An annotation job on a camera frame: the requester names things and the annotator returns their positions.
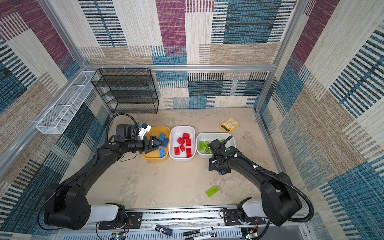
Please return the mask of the blue lego brick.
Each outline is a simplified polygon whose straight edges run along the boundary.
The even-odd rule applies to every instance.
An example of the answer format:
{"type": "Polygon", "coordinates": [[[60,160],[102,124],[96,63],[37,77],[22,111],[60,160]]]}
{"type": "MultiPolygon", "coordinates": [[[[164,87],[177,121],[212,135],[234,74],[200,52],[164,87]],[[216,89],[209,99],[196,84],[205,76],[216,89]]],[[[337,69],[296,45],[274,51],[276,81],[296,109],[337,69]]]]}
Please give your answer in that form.
{"type": "Polygon", "coordinates": [[[168,147],[168,142],[169,142],[169,139],[168,138],[165,138],[164,139],[164,144],[162,145],[163,148],[167,148],[168,147]]]}
{"type": "Polygon", "coordinates": [[[165,138],[166,138],[166,134],[165,133],[161,133],[160,136],[159,136],[159,140],[164,142],[165,138]]]}

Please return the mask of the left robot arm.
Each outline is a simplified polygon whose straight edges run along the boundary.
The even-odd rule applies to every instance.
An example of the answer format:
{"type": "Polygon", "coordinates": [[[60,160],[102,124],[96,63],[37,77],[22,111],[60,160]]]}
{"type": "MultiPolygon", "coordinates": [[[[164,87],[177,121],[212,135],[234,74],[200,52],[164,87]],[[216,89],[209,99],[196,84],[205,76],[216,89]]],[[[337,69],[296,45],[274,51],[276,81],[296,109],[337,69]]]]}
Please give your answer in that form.
{"type": "Polygon", "coordinates": [[[39,210],[37,222],[51,226],[52,231],[61,229],[80,230],[87,224],[103,222],[114,228],[124,228],[128,217],[124,205],[106,203],[90,205],[87,194],[93,184],[125,153],[150,153],[158,150],[164,141],[146,133],[147,124],[120,124],[111,137],[96,150],[94,157],[79,171],[60,184],[51,184],[45,191],[45,202],[39,210]]]}

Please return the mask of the green lego plate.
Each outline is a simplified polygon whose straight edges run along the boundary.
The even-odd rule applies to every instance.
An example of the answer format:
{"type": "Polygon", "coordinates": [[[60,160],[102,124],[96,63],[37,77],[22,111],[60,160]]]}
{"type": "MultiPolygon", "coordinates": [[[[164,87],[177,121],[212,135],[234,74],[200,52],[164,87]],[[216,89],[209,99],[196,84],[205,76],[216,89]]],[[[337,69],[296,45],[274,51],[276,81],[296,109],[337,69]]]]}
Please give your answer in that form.
{"type": "Polygon", "coordinates": [[[210,198],[210,197],[212,197],[214,194],[216,194],[218,191],[219,191],[219,189],[217,188],[217,186],[212,186],[211,188],[209,188],[209,189],[206,191],[206,195],[210,198]]]}
{"type": "Polygon", "coordinates": [[[205,154],[211,154],[211,153],[212,153],[212,150],[210,149],[210,147],[206,147],[205,154]]]}
{"type": "Polygon", "coordinates": [[[205,150],[205,145],[203,141],[199,141],[199,151],[204,151],[205,150]]]}

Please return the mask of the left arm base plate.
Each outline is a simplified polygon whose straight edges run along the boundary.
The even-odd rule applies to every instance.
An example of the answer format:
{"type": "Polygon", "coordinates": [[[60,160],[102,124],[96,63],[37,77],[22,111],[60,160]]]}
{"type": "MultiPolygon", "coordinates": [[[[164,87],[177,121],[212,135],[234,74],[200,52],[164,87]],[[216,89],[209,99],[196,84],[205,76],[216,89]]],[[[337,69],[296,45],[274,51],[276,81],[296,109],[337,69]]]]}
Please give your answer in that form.
{"type": "Polygon", "coordinates": [[[143,212],[119,212],[112,221],[101,222],[98,230],[128,230],[141,227],[143,212]]]}

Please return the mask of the light blue lego plate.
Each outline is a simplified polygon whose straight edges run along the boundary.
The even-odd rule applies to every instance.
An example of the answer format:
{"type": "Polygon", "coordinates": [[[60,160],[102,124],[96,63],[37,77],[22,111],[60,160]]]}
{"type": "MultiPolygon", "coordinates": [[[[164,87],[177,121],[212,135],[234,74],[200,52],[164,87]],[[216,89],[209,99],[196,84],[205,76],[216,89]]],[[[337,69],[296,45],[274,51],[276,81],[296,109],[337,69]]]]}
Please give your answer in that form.
{"type": "Polygon", "coordinates": [[[159,149],[160,158],[164,158],[166,156],[165,149],[159,149]]]}

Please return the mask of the large red lego brick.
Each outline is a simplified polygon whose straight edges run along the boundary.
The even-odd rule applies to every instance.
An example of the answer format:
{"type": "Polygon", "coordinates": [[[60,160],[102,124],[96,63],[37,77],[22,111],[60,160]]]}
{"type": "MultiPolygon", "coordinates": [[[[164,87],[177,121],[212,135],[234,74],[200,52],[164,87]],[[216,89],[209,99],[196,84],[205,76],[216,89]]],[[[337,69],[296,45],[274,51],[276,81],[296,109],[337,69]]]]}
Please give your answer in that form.
{"type": "Polygon", "coordinates": [[[177,142],[181,146],[181,145],[184,145],[186,143],[186,140],[183,138],[178,138],[177,142]]]}

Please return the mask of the red lego brick tall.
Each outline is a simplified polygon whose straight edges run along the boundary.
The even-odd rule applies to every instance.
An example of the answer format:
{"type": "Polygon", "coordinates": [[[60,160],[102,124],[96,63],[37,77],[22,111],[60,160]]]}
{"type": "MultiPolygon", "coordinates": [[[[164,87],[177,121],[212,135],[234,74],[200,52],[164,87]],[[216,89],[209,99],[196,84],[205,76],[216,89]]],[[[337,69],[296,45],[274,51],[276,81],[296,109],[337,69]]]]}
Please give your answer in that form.
{"type": "Polygon", "coordinates": [[[190,139],[190,134],[184,133],[183,134],[183,139],[185,139],[185,140],[190,139]]]}

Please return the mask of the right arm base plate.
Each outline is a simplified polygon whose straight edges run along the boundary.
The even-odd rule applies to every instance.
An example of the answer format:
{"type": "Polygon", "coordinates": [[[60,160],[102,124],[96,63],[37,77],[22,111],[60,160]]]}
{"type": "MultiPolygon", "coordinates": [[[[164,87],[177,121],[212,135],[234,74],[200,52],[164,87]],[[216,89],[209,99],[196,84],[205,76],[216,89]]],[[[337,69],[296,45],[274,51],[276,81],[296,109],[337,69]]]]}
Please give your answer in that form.
{"type": "Polygon", "coordinates": [[[262,217],[255,217],[252,219],[241,220],[237,210],[222,208],[219,211],[219,216],[224,219],[225,226],[237,226],[237,225],[265,225],[267,220],[262,217]]]}

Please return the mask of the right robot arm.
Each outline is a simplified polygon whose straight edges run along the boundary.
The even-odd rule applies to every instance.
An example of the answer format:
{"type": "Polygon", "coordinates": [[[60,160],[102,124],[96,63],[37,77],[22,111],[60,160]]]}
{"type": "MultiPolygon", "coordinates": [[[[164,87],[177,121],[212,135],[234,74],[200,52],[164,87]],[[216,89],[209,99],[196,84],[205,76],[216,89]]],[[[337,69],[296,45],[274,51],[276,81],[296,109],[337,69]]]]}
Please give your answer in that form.
{"type": "Polygon", "coordinates": [[[213,154],[209,170],[223,175],[234,170],[254,184],[261,192],[263,212],[274,225],[280,227],[287,221],[310,221],[315,214],[314,206],[311,200],[292,184],[290,177],[283,172],[276,174],[261,167],[233,146],[226,147],[225,144],[232,138],[230,136],[223,142],[215,139],[209,143],[213,154]]]}

